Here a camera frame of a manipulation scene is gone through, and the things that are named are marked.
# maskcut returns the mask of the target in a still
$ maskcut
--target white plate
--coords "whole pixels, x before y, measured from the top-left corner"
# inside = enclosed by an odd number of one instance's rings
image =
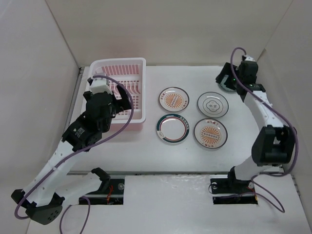
[[[178,114],[167,114],[160,118],[156,126],[158,136],[168,143],[180,143],[190,132],[189,123]]]
[[[169,87],[159,95],[160,105],[167,111],[178,112],[184,110],[189,104],[188,94],[180,88]]]
[[[221,94],[206,92],[197,101],[200,111],[212,118],[224,116],[229,110],[229,103]]]
[[[224,125],[216,119],[205,118],[194,128],[196,140],[206,148],[217,149],[225,144],[228,132]]]

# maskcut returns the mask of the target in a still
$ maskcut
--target bolt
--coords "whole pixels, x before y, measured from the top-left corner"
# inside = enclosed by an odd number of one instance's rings
[[[123,190],[125,188],[125,185],[123,183],[118,184],[118,189]]]
[[[248,184],[248,188],[253,189],[253,188],[254,188],[254,183],[250,182],[250,183]]]
[[[211,188],[212,188],[212,189],[217,189],[217,188],[218,188],[217,185],[218,185],[218,184],[217,184],[216,182],[213,182],[213,183],[211,183]]]

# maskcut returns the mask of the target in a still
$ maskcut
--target pink dish rack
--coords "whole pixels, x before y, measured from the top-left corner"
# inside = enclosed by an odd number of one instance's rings
[[[145,108],[145,69],[146,60],[144,58],[113,58],[94,61],[89,70],[88,77],[105,72],[106,75],[122,83],[130,92],[134,103],[133,118],[125,130],[139,131],[143,128],[146,118]],[[120,98],[117,86],[109,82],[111,90],[117,99]],[[81,112],[85,111],[85,100],[83,101]],[[128,120],[131,110],[121,112],[112,120],[111,130],[117,131]]]

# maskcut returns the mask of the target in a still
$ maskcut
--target white wall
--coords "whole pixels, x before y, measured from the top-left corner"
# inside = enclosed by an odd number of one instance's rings
[[[260,57],[259,81],[275,108],[295,125],[299,158],[293,171],[312,227],[312,1],[294,0]]]
[[[292,0],[47,0],[79,65],[219,64],[243,45],[258,58]]]
[[[44,0],[0,1],[0,226],[25,233],[10,194],[56,148],[78,67]]]

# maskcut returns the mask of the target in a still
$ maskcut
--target white plastic basket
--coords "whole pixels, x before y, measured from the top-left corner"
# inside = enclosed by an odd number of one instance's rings
[[[138,131],[143,128],[145,121],[145,68],[144,58],[113,58],[94,61],[89,70],[88,77],[105,72],[111,78],[122,83],[130,92],[134,103],[134,115],[126,130]],[[117,86],[109,82],[111,90],[117,99],[120,98]],[[85,111],[85,100],[81,113]],[[112,120],[111,130],[120,129],[128,120],[131,110],[124,111],[116,115]]]

